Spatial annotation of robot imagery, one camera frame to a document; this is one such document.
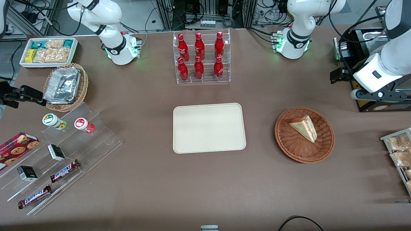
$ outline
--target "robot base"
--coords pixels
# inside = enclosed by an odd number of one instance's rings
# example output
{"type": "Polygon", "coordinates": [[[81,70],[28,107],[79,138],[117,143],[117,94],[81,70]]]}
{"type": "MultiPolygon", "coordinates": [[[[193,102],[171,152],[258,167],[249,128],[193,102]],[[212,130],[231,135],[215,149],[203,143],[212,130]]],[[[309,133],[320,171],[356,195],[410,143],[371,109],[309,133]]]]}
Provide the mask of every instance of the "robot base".
{"type": "Polygon", "coordinates": [[[126,38],[126,46],[120,51],[118,55],[111,55],[107,49],[107,55],[117,65],[126,65],[134,59],[140,58],[141,40],[131,35],[123,35],[126,38]]]}
{"type": "Polygon", "coordinates": [[[275,34],[274,36],[271,36],[271,41],[278,43],[273,44],[272,49],[274,53],[280,53],[286,58],[298,59],[305,51],[307,51],[309,41],[305,45],[305,48],[296,49],[294,45],[291,44],[287,39],[287,32],[289,30],[290,28],[285,28],[284,30],[277,31],[277,34],[275,34]]]}

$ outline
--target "red cap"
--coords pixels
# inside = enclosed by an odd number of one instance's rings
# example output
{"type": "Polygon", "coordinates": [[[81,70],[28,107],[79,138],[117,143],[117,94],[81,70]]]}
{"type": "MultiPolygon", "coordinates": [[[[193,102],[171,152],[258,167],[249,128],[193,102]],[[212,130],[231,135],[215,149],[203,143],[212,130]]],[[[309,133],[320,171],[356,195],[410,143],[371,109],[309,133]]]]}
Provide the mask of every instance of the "red cap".
{"type": "Polygon", "coordinates": [[[183,41],[184,40],[184,35],[183,34],[178,34],[177,38],[179,41],[183,41]]]}

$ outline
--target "robotic arm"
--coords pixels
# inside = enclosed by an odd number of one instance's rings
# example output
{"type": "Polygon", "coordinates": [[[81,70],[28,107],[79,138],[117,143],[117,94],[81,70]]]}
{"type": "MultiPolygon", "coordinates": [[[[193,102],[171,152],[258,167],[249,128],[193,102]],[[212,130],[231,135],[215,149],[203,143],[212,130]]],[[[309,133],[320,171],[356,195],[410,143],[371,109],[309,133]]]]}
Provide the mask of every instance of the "robotic arm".
{"type": "Polygon", "coordinates": [[[106,47],[113,63],[125,65],[140,57],[141,40],[118,31],[114,24],[121,21],[122,13],[117,3],[111,0],[77,0],[67,4],[71,18],[92,30],[106,47]]]}
{"type": "Polygon", "coordinates": [[[411,1],[392,0],[384,15],[389,42],[374,51],[353,74],[364,88],[351,92],[353,99],[402,102],[405,94],[395,91],[397,79],[411,73],[411,1]]]}
{"type": "Polygon", "coordinates": [[[316,22],[313,16],[328,14],[330,6],[331,14],[341,11],[346,0],[288,0],[287,10],[293,16],[294,22],[291,28],[280,30],[276,34],[276,52],[289,59],[297,59],[307,50],[309,38],[316,22]]]}

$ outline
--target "acrylic bottle rack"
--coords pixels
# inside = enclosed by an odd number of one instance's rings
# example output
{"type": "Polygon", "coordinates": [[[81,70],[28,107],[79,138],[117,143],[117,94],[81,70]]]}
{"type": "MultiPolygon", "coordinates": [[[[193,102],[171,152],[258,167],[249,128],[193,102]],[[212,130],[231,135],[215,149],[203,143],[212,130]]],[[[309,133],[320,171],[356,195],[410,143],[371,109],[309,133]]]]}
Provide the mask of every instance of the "acrylic bottle rack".
{"type": "Polygon", "coordinates": [[[40,132],[36,135],[40,144],[0,172],[0,193],[8,198],[7,201],[16,205],[16,210],[19,210],[17,205],[20,200],[24,200],[45,188],[46,185],[50,185],[51,194],[41,197],[20,210],[27,215],[38,213],[122,143],[100,120],[98,112],[86,103],[80,104],[61,119],[67,122],[65,129],[57,130],[48,127],[40,132]],[[80,117],[94,124],[95,130],[93,133],[86,133],[74,127],[74,121],[80,117]],[[66,156],[65,160],[57,161],[52,159],[47,148],[49,144],[60,146],[66,156]],[[50,176],[75,159],[78,160],[81,166],[75,168],[60,180],[51,183],[50,176]],[[17,172],[17,167],[20,165],[33,167],[38,179],[33,182],[22,181],[17,172]]]}
{"type": "Polygon", "coordinates": [[[174,65],[175,65],[175,76],[178,84],[190,84],[190,83],[221,83],[221,82],[230,82],[231,80],[231,70],[230,70],[230,63],[231,63],[231,48],[230,48],[230,30],[200,30],[200,31],[184,31],[184,32],[174,32],[173,34],[173,51],[174,51],[174,65]],[[214,43],[217,38],[217,32],[223,32],[223,40],[224,40],[224,55],[222,56],[222,63],[224,65],[223,69],[223,77],[220,81],[216,81],[214,79],[214,64],[215,64],[215,56],[214,56],[214,43]],[[194,71],[194,63],[196,52],[194,49],[194,44],[196,42],[196,32],[201,32],[202,39],[205,45],[205,59],[202,61],[204,64],[204,78],[202,80],[198,80],[195,77],[194,71]],[[184,40],[188,46],[188,53],[190,55],[190,60],[185,62],[188,68],[188,81],[183,82],[178,74],[178,62],[177,59],[180,56],[178,52],[178,39],[177,35],[183,34],[184,40]]]}

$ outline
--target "snickers bar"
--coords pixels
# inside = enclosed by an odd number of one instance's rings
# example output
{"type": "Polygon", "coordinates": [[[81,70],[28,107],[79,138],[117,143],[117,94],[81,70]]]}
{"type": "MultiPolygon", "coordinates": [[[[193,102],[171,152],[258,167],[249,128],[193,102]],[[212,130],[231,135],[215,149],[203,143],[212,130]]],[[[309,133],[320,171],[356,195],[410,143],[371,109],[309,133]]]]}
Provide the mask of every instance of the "snickers bar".
{"type": "Polygon", "coordinates": [[[78,166],[80,166],[80,163],[76,159],[73,162],[71,162],[69,165],[67,165],[65,168],[63,168],[62,170],[58,171],[56,174],[51,176],[50,177],[51,182],[52,183],[56,182],[58,179],[62,178],[63,176],[65,176],[67,173],[71,172],[73,169],[77,168],[78,166]]]}
{"type": "Polygon", "coordinates": [[[34,193],[33,195],[31,195],[30,197],[26,198],[25,200],[21,200],[18,202],[18,208],[22,209],[24,207],[26,207],[27,205],[29,205],[31,202],[37,200],[38,198],[46,195],[46,194],[51,194],[51,187],[50,185],[47,185],[45,188],[43,188],[42,190],[34,193]]]}

